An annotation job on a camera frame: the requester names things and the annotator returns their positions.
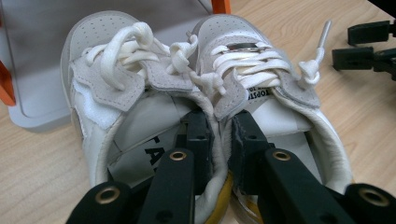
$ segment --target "shoe tongue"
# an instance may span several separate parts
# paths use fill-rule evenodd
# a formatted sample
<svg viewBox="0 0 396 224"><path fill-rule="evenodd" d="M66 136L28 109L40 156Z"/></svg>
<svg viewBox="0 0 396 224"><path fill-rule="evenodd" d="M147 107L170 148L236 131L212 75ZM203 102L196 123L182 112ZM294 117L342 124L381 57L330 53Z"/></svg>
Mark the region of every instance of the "shoe tongue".
<svg viewBox="0 0 396 224"><path fill-rule="evenodd" d="M267 136L309 131L313 125L304 116L282 105L269 89L250 88L245 109Z"/></svg>

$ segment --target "wooden table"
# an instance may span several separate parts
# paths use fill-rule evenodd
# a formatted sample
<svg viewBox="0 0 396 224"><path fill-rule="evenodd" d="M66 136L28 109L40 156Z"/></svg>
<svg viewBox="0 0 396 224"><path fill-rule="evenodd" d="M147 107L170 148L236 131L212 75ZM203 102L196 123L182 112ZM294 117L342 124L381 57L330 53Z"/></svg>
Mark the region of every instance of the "wooden table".
<svg viewBox="0 0 396 224"><path fill-rule="evenodd" d="M356 182L396 195L396 82L387 73L337 72L331 54L350 48L349 26L393 18L364 0L233 0L232 12L262 30L293 64L315 57L323 24L332 20L316 87L321 109L345 144ZM370 46L394 48L396 38ZM29 133L0 105L0 223L65 223L89 188L71 124ZM230 214L223 223L235 222Z"/></svg>

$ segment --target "white shoelace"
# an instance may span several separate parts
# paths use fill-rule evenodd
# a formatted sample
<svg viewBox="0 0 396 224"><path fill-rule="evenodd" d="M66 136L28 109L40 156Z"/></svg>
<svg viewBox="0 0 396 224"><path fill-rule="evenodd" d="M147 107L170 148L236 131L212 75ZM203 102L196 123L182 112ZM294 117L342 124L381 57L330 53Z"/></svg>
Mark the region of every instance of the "white shoelace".
<svg viewBox="0 0 396 224"><path fill-rule="evenodd" d="M314 88L320 79L319 65L324 57L324 42L331 23L325 24L319 45L317 48L317 57L315 60L300 62L299 67L302 71L301 79L298 85L304 89ZM221 95L226 93L222 86L224 74L229 69L236 69L238 72L237 79L245 89L251 87L270 88L280 85L279 75L276 70L281 69L291 72L290 65L284 61L284 58L276 51L271 50L271 45L259 42L256 43L257 52L227 52L230 49L226 46L218 46L211 51L211 55L221 54L213 62L213 73L202 74L197 76L191 73L191 80L202 87L203 92L212 94L218 91Z"/></svg>
<svg viewBox="0 0 396 224"><path fill-rule="evenodd" d="M120 62L127 70L137 73L148 84L147 71L140 66L139 62L145 60L159 61L157 54L150 50L151 46L154 45L162 54L171 56L172 62L166 71L174 74L187 70L189 65L187 59L194 53L198 44L196 35L191 36L191 42L191 44L175 43L169 48L153 36L151 29L145 22L137 22L133 26L120 29L108 44L85 49L81 56L85 56L86 64L91 66L96 57L103 53L101 60L103 80L109 86L124 91L124 85L113 75L117 62Z"/></svg>

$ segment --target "white sneaker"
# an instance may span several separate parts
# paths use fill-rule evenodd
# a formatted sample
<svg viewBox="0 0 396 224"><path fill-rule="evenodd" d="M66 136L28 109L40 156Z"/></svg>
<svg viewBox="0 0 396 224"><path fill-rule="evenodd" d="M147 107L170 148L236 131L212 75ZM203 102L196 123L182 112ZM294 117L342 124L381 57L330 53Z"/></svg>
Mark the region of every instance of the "white sneaker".
<svg viewBox="0 0 396 224"><path fill-rule="evenodd" d="M231 118L246 109L268 141L296 154L320 183L344 192L352 175L347 155L336 131L320 112L314 87L324 54L300 63L302 76L286 54L248 21L232 15L202 20L191 33L198 49L191 55L191 80L208 96L220 124L224 155L231 155ZM260 221L254 197L238 189L238 211L243 223Z"/></svg>
<svg viewBox="0 0 396 224"><path fill-rule="evenodd" d="M215 135L213 178L197 197L195 222L218 222L228 201L217 198L230 195L231 181L223 188L228 170L213 106L189 77L187 58L196 46L193 35L191 43L168 48L145 23L99 12L69 33L61 75L92 186L106 182L108 171L131 187L153 176L161 155L175 147L180 119L201 108Z"/></svg>

